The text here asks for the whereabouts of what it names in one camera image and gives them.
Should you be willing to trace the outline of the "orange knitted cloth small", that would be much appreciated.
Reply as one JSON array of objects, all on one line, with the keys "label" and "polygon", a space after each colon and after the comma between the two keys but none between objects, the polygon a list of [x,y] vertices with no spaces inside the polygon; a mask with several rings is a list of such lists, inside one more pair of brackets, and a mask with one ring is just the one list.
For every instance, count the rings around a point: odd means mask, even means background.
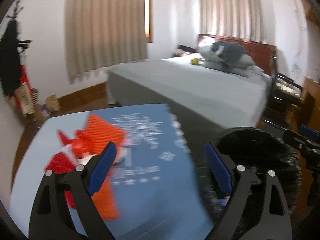
[{"label": "orange knitted cloth small", "polygon": [[119,217],[109,177],[104,180],[100,190],[93,194],[91,198],[104,221],[114,220]]}]

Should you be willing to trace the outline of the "red glove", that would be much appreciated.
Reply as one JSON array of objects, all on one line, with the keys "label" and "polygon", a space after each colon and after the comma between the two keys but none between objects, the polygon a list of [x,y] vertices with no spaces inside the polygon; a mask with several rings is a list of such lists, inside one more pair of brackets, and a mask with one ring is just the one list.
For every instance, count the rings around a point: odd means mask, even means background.
[{"label": "red glove", "polygon": [[75,165],[70,161],[67,155],[59,152],[52,156],[44,171],[52,170],[55,174],[63,174],[71,172]]}]

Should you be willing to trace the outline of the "grey bed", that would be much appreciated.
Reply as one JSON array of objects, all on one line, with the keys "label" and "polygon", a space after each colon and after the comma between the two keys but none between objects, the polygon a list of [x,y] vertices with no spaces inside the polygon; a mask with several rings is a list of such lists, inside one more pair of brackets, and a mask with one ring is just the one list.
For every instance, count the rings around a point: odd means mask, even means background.
[{"label": "grey bed", "polygon": [[255,127],[272,79],[251,66],[246,76],[191,64],[188,57],[123,63],[108,69],[107,99],[122,106],[164,103],[197,157],[206,142],[234,127]]}]

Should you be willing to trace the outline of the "blue coffee tree tablecloth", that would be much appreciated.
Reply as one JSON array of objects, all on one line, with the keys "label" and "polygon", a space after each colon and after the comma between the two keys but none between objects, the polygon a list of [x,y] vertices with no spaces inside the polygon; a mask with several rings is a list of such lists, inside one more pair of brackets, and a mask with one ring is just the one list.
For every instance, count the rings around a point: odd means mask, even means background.
[{"label": "blue coffee tree tablecloth", "polygon": [[[128,156],[112,171],[119,217],[107,222],[117,239],[205,239],[214,224],[205,211],[176,117],[164,104],[106,108],[95,113],[127,132]],[[50,158],[60,151],[57,130],[73,135],[88,112],[48,119],[28,147],[14,181],[9,215],[28,233],[32,205]]]}]

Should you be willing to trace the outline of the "orange knitted cloth large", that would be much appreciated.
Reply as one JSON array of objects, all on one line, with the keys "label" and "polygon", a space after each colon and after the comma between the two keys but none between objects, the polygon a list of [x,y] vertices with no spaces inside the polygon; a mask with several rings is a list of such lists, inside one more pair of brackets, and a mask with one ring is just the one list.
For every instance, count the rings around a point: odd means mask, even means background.
[{"label": "orange knitted cloth large", "polygon": [[89,114],[84,129],[75,131],[76,138],[81,138],[89,143],[89,153],[100,154],[109,142],[116,145],[116,159],[119,161],[120,148],[123,145],[126,137],[126,132],[118,128],[105,119],[96,114]]}]

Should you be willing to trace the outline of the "red plastic bag ball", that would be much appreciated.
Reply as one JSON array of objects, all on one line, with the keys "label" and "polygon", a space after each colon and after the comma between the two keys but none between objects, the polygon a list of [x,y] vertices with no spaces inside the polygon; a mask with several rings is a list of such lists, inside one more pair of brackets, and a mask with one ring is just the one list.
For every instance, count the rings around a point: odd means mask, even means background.
[{"label": "red plastic bag ball", "polygon": [[63,147],[68,147],[71,154],[80,159],[90,154],[91,143],[84,130],[76,130],[72,139],[65,132],[58,129],[57,136]]}]

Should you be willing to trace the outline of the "black chair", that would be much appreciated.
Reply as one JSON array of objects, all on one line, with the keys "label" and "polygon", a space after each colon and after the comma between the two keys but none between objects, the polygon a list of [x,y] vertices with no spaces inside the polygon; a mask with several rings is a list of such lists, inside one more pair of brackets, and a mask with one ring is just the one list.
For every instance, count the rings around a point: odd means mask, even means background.
[{"label": "black chair", "polygon": [[271,87],[267,105],[263,114],[263,120],[273,126],[283,129],[289,127],[286,120],[290,106],[297,107],[301,104],[303,88],[291,78],[278,71],[277,53],[271,56]]}]

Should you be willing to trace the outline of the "dark grey folded clothing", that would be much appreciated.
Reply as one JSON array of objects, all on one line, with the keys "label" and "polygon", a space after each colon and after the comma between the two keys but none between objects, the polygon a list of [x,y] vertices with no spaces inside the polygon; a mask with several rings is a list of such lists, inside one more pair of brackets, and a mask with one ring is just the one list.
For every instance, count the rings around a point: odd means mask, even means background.
[{"label": "dark grey folded clothing", "polygon": [[212,52],[219,61],[229,66],[235,66],[241,57],[247,53],[247,50],[236,42],[216,41],[212,45]]}]

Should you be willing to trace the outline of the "beige right curtain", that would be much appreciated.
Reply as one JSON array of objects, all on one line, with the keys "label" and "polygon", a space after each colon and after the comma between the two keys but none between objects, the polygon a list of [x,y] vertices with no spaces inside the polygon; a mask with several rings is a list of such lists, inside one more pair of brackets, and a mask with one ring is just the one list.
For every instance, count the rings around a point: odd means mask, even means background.
[{"label": "beige right curtain", "polygon": [[266,43],[261,0],[200,0],[202,34]]}]

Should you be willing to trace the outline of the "red hanging bag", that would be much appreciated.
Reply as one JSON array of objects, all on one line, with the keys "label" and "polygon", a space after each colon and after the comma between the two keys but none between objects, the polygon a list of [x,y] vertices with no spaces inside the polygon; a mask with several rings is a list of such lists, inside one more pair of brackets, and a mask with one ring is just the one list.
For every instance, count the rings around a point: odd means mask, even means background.
[{"label": "red hanging bag", "polygon": [[[27,74],[27,71],[26,71],[24,64],[21,65],[21,70],[22,70],[22,77],[20,78],[20,82],[22,85],[27,85],[29,94],[30,94],[30,96],[32,96],[33,92],[32,92],[32,88],[31,88],[28,74]],[[15,103],[16,103],[16,108],[21,110],[21,104],[20,104],[20,101],[18,100],[18,97],[16,95],[14,96],[14,99],[15,99]]]}]

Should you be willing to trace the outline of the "brown paper bag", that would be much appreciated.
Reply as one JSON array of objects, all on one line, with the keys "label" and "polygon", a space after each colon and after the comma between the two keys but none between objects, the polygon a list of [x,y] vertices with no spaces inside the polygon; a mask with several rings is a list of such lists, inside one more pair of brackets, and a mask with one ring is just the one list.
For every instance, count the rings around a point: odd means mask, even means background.
[{"label": "brown paper bag", "polygon": [[49,112],[58,112],[60,110],[60,103],[56,95],[49,96],[45,101],[46,109]]}]

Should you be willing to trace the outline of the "beige left curtain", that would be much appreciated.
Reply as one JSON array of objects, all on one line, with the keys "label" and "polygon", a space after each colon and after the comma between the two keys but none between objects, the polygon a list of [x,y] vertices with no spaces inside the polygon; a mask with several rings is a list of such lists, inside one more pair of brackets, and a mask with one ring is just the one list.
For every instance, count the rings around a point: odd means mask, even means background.
[{"label": "beige left curtain", "polygon": [[95,69],[145,60],[145,0],[66,0],[65,51],[70,83]]}]

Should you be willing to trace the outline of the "wooden coat rack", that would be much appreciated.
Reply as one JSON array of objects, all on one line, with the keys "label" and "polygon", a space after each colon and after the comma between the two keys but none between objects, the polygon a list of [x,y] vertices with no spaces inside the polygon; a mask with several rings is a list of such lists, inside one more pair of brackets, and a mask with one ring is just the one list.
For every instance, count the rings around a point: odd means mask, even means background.
[{"label": "wooden coat rack", "polygon": [[[12,15],[6,15],[6,18],[16,21],[19,13],[23,10],[23,8],[24,7],[20,6],[20,0],[17,0]],[[30,44],[32,42],[32,40],[18,40],[18,53],[23,53],[26,49],[30,47]]]}]

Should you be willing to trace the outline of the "black bag on bed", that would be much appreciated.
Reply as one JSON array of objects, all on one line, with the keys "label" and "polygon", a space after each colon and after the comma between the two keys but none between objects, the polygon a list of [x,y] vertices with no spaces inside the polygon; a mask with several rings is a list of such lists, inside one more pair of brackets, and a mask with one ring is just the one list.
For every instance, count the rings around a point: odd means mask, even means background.
[{"label": "black bag on bed", "polygon": [[197,52],[196,49],[188,47],[188,46],[184,46],[184,45],[181,45],[181,44],[179,44],[177,48],[182,50],[182,51],[184,51],[184,52],[189,52],[191,54]]}]

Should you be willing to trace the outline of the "grey pillow stack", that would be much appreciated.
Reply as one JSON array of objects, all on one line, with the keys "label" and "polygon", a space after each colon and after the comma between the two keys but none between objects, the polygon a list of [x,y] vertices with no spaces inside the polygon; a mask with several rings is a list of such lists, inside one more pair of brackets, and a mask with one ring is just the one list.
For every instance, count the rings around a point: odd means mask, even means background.
[{"label": "grey pillow stack", "polygon": [[203,66],[225,73],[249,77],[255,68],[255,62],[244,46],[236,42],[217,41],[199,48],[203,57]]}]

